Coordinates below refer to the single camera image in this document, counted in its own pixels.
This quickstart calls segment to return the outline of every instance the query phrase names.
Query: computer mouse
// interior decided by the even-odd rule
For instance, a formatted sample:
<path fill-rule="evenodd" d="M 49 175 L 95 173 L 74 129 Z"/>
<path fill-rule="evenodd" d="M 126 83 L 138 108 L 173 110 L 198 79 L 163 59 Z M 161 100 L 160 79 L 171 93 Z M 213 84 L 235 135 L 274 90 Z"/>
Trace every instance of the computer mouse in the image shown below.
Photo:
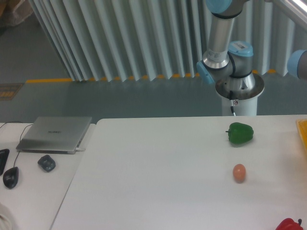
<path fill-rule="evenodd" d="M 18 167 L 14 167 L 11 169 L 8 169 L 4 174 L 3 174 L 3 183 L 4 185 L 12 189 L 17 185 L 18 182 L 18 176 L 19 176 L 19 169 Z"/>
<path fill-rule="evenodd" d="M 49 155 L 41 157 L 37 163 L 46 172 L 50 172 L 56 167 L 55 161 Z"/>

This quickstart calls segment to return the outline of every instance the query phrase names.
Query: gray floor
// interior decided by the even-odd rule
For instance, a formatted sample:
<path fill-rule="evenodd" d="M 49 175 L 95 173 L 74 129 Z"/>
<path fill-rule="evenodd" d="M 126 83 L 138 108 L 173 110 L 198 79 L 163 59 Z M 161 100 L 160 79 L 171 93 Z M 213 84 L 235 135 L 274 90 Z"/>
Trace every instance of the gray floor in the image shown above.
<path fill-rule="evenodd" d="M 67 75 L 35 16 L 0 30 L 0 83 Z M 267 74 L 259 115 L 307 114 L 307 81 Z M 38 116 L 220 116 L 213 85 L 200 78 L 113 82 L 27 83 L 11 101 L 0 101 L 0 122 L 34 122 Z"/>

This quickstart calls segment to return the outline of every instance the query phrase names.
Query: laptop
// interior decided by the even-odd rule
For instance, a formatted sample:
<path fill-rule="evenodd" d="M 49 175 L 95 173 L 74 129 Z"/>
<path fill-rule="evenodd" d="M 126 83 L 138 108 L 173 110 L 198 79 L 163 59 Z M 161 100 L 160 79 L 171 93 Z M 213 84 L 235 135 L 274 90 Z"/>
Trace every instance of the laptop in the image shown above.
<path fill-rule="evenodd" d="M 22 152 L 74 154 L 91 117 L 38 117 L 16 149 Z"/>

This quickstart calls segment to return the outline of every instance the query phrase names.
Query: yellow tray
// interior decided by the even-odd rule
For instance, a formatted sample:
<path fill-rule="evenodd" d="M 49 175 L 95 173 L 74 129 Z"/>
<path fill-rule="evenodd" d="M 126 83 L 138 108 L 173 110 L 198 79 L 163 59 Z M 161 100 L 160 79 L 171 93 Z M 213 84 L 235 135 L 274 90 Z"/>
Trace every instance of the yellow tray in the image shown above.
<path fill-rule="evenodd" d="M 305 153 L 307 154 L 307 119 L 296 120 L 296 126 L 304 144 Z"/>

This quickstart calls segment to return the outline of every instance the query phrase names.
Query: egg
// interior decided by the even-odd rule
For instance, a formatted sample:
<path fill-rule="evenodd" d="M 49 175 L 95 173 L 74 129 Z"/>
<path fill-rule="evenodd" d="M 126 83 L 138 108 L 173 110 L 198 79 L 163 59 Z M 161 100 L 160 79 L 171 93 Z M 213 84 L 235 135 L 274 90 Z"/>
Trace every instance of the egg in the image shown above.
<path fill-rule="evenodd" d="M 243 164 L 237 164 L 232 170 L 234 179 L 238 183 L 242 183 L 245 180 L 246 169 Z"/>

